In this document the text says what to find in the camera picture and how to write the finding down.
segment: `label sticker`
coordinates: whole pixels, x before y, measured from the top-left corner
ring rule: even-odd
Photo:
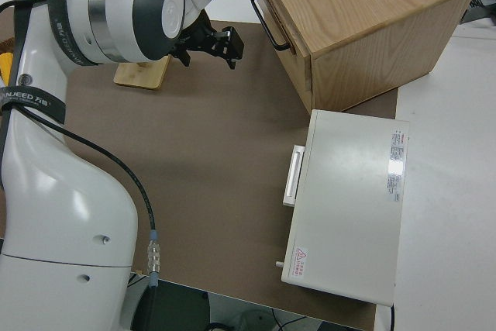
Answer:
[[[387,195],[388,199],[399,202],[403,189],[403,173],[405,172],[405,144],[406,135],[397,130],[391,136],[391,152],[387,167]]]
[[[293,251],[293,261],[291,266],[291,276],[294,278],[303,278],[305,274],[305,262],[307,260],[308,250],[303,247],[295,247]]]

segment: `warning label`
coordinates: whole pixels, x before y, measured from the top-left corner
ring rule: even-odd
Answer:
[[[294,278],[303,278],[305,275],[305,263],[308,256],[308,250],[303,247],[295,247],[293,253],[293,262],[291,267],[291,276]]]

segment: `metal connector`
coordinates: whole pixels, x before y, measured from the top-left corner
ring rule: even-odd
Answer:
[[[148,273],[160,273],[160,245],[156,240],[148,244]]]

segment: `black strap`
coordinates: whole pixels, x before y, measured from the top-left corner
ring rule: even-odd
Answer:
[[[81,66],[96,65],[84,56],[72,35],[67,0],[47,0],[47,3],[52,33],[62,51],[75,64]]]
[[[10,109],[12,105],[29,106],[64,124],[65,103],[50,93],[37,87],[8,86],[0,88],[0,108]]]
[[[9,86],[15,86],[17,82],[17,73],[19,71],[19,62],[21,61],[22,49],[26,41],[26,35],[29,26],[29,17],[31,16],[32,6],[15,7],[14,11],[14,60],[12,69],[10,70]],[[7,129],[9,128],[10,111],[6,110],[2,113],[2,125],[0,126],[0,168],[2,167],[3,153],[5,149],[5,141],[7,139]]]

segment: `yellow object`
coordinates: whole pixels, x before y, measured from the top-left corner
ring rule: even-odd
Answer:
[[[14,55],[10,52],[0,54],[0,73],[5,84],[9,84],[10,67],[12,66],[13,58]]]

